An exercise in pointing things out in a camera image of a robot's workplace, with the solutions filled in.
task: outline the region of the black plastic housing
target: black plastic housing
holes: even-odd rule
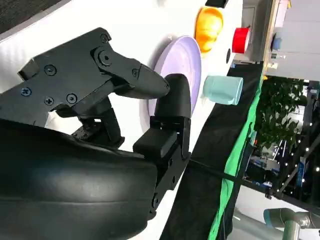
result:
[[[2,238],[128,239],[147,226],[154,163],[22,123],[0,131]]]

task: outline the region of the black fabric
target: black fabric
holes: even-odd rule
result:
[[[236,68],[230,69],[228,76],[243,77],[244,80],[239,103],[237,106],[222,104],[214,106],[191,155],[193,160],[224,171],[228,157],[247,121],[249,108],[259,87],[262,67],[262,64],[249,64],[237,65]],[[208,239],[211,225],[220,206],[221,182],[220,178],[190,164],[184,172],[160,239]],[[233,189],[224,216],[226,237],[232,229],[230,222],[239,188],[240,186]],[[221,227],[217,239],[224,239]]]
[[[208,0],[205,5],[208,7],[224,8],[228,0]]]
[[[61,0],[1,0],[0,34],[23,23]]]

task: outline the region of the light blue mug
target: light blue mug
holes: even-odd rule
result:
[[[204,82],[203,95],[218,104],[237,105],[243,85],[242,77],[208,75]]]

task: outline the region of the blue object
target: blue object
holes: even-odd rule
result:
[[[237,105],[243,85],[242,77],[209,75],[204,82],[203,94],[218,104]]]
[[[282,39],[280,37],[276,37],[272,42],[272,49],[279,50],[281,47]]]
[[[303,184],[302,179],[304,178],[304,175],[305,175],[305,164],[304,162],[299,162],[298,173],[296,178],[296,186],[302,187],[302,184]]]

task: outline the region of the purple plate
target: purple plate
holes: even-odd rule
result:
[[[181,36],[172,41],[162,52],[154,71],[165,77],[169,74],[183,74],[190,87],[191,114],[194,112],[201,81],[201,53],[196,40]],[[149,100],[149,115],[155,115],[156,99]]]

